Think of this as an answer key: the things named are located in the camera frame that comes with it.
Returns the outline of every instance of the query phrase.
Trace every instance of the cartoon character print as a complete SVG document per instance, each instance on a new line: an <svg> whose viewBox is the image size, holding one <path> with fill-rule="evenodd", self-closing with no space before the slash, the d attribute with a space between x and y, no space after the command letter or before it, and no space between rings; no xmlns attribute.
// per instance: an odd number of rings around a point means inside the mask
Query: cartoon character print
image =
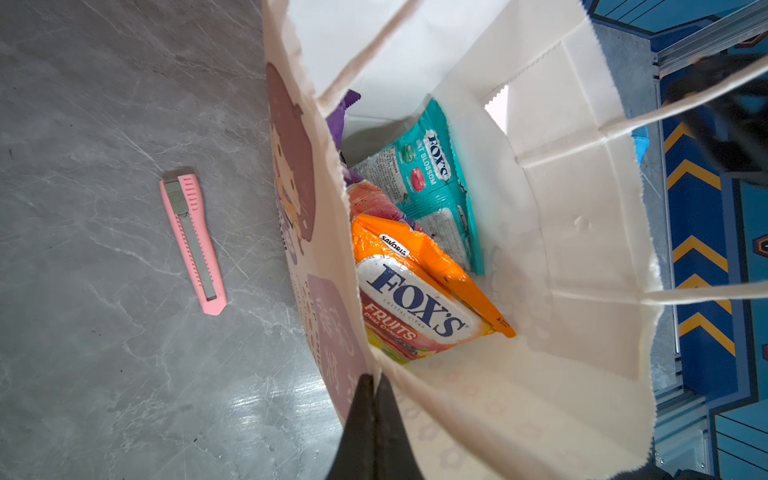
<svg viewBox="0 0 768 480"><path fill-rule="evenodd" d="M303 255L302 240L312 241L315 227L312 142L304 128L301 107L293 103L283 78L271 63L266 64L266 92L272 119L272 158L277 196L283 204L288 224L296 232L299 252ZM286 245L291 242L292 239L286 239Z"/></svg>

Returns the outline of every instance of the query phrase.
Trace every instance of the white paper bag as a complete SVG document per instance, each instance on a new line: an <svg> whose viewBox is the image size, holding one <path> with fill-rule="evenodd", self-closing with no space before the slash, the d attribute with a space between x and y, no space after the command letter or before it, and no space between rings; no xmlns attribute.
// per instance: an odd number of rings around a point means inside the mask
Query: white paper bag
<svg viewBox="0 0 768 480"><path fill-rule="evenodd" d="M339 416L358 376L382 369L427 478L605 478L645 463L662 304L766 294L660 292L629 132L674 108L624 119L578 0L274 0L263 28L291 282ZM518 337L405 367L369 348L324 120L347 88L362 94L344 144L358 159L440 103L481 235L475 281Z"/></svg>

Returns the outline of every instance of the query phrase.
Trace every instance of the yellow chevron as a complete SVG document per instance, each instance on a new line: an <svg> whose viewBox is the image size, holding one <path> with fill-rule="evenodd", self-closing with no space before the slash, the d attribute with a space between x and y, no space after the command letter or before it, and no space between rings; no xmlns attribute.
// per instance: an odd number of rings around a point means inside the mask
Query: yellow chevron
<svg viewBox="0 0 768 480"><path fill-rule="evenodd" d="M683 122L680 122L680 124L677 125L674 130L672 130L670 136L667 137L667 139L664 141L664 153L667 153L670 148L672 148L672 145L675 145L677 141L683 137L683 135L694 138L694 134L690 131L688 126Z"/></svg>
<svg viewBox="0 0 768 480"><path fill-rule="evenodd" d="M693 235L685 239L683 243L672 250L672 261L677 262L679 259L685 257L685 254L691 250L696 250L697 252L704 255L707 259L709 259L710 262L714 263L726 272L728 271L728 260L726 257L723 257L718 252L712 250L712 247L708 247L706 244L704 244L704 242L697 239Z"/></svg>
<svg viewBox="0 0 768 480"><path fill-rule="evenodd" d="M673 185L677 183L679 179L685 174L691 174L703 182L707 182L716 189L720 190L720 177L717 174L713 174L706 168L699 167L690 160L683 160L683 163L674 169L674 172L667 178L667 190L671 189Z"/></svg>
<svg viewBox="0 0 768 480"><path fill-rule="evenodd" d="M677 286L677 288L699 288L700 286L711 286L707 281L700 276L696 275L695 273L690 276L690 278L684 282L682 282L680 285ZM733 306L731 305L730 300L715 300L717 302L717 305L720 305L723 307L723 309L733 315Z"/></svg>
<svg viewBox="0 0 768 480"><path fill-rule="evenodd" d="M682 322L679 326L677 326L677 329L680 332L680 336L683 336L698 327L705 329L707 333L709 333L715 340L717 340L720 345L728 350L731 355L736 356L736 344L733 343L733 340L728 338L725 333L721 332L701 313L697 313L688 320Z"/></svg>

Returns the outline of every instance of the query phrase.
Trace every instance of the black object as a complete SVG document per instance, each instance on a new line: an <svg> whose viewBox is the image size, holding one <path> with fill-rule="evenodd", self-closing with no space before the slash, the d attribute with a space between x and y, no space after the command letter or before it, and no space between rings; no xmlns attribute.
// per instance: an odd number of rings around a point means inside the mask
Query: black object
<svg viewBox="0 0 768 480"><path fill-rule="evenodd" d="M339 451L327 480L423 480L402 424L392 385L384 374L361 375Z"/></svg>
<svg viewBox="0 0 768 480"><path fill-rule="evenodd" d="M716 55L698 61L690 72L675 81L667 92L670 101L714 86L748 66L761 55ZM768 102L754 114L738 101L739 96L768 100L768 80L756 78L718 97L705 106L725 126L728 138L718 138L698 113L702 107L680 114L696 137L704 155L718 170L752 184L768 186Z"/></svg>

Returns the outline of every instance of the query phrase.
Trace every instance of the box cutter blade slider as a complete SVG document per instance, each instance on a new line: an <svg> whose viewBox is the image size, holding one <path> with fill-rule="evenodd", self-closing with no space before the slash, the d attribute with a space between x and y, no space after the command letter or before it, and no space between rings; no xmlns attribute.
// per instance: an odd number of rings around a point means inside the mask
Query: box cutter blade slider
<svg viewBox="0 0 768 480"><path fill-rule="evenodd" d="M208 315L218 315L227 305L227 295L205 225L203 194L197 177L190 174L161 181L160 193L200 306Z"/></svg>

